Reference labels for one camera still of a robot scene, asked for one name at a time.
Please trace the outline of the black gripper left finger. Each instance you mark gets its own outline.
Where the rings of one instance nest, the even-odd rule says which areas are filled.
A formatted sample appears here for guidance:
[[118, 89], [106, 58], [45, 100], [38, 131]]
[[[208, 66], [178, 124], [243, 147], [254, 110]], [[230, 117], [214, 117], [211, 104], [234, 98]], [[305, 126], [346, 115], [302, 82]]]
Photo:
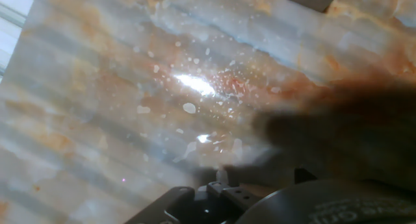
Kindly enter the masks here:
[[260, 197], [238, 186], [211, 182], [202, 190], [168, 190], [125, 224], [236, 224]]

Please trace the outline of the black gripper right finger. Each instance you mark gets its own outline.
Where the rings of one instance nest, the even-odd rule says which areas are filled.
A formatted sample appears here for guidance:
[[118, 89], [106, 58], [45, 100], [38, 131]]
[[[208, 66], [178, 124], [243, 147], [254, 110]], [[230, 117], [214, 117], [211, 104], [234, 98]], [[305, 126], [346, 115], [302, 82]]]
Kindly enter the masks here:
[[305, 168], [296, 168], [294, 170], [294, 182], [303, 183], [311, 180], [317, 180], [317, 177], [314, 174], [310, 173]]

